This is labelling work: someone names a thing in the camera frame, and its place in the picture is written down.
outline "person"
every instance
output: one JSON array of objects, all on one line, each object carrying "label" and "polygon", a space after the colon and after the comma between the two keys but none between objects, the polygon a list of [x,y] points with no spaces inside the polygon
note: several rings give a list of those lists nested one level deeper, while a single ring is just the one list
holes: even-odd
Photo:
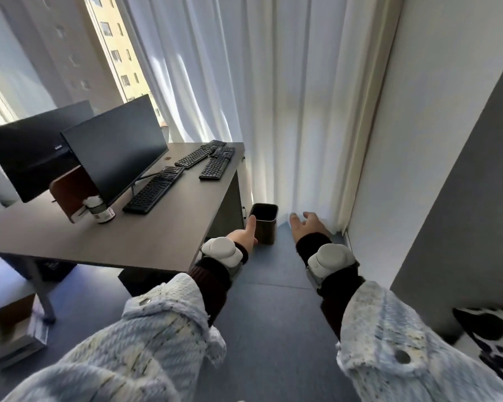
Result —
[{"label": "person", "polygon": [[[290,216],[296,251],[340,341],[337,363],[362,401],[503,402],[503,381],[493,371],[444,343],[391,291],[365,281],[352,252],[331,243],[316,214],[303,216]],[[203,358],[215,365],[224,358],[212,324],[252,253],[255,224],[251,216],[245,230],[206,242],[187,274],[129,299],[120,321],[4,400],[192,400]]]}]

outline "light blue denim jacket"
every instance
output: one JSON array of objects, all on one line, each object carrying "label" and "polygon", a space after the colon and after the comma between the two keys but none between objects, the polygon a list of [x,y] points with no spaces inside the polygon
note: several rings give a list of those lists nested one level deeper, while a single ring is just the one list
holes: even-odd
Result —
[{"label": "light blue denim jacket", "polygon": [[[4,400],[190,401],[203,358],[216,365],[225,356],[225,343],[207,318],[196,283],[179,274],[128,300],[119,322]],[[337,347],[337,362],[364,402],[503,402],[503,382],[494,372],[445,344],[413,309],[373,282],[352,297]],[[400,351],[409,356],[404,363],[397,361]]]}]

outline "black monitor screen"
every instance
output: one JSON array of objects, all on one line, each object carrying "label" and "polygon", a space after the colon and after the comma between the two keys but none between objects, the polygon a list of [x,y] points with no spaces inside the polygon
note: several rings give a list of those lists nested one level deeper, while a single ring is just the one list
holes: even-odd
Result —
[{"label": "black monitor screen", "polygon": [[92,117],[86,100],[0,126],[0,166],[23,202],[78,166],[60,133]]},{"label": "black monitor screen", "polygon": [[148,95],[70,128],[63,137],[108,206],[168,149]]}]

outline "cow print cushion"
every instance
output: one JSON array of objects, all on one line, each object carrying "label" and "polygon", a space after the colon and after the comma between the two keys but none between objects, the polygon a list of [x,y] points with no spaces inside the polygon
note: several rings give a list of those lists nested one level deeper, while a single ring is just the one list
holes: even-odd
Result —
[{"label": "cow print cushion", "polygon": [[453,309],[453,314],[481,349],[481,361],[503,379],[503,309]]}]

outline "black keyboard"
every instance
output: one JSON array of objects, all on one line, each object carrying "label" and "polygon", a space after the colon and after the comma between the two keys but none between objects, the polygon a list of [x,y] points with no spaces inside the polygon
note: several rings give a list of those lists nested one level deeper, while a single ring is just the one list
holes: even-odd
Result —
[{"label": "black keyboard", "polygon": [[185,169],[190,169],[196,163],[203,161],[216,148],[223,147],[225,144],[226,143],[222,141],[212,140],[205,145],[201,145],[201,147],[197,148],[194,152],[175,162],[175,166],[182,166]]},{"label": "black keyboard", "polygon": [[123,208],[124,212],[148,214],[181,176],[184,168],[167,166],[147,183]]},{"label": "black keyboard", "polygon": [[200,179],[216,181],[223,175],[225,167],[231,160],[235,148],[217,148],[211,158],[209,159],[207,166],[201,171]]}]

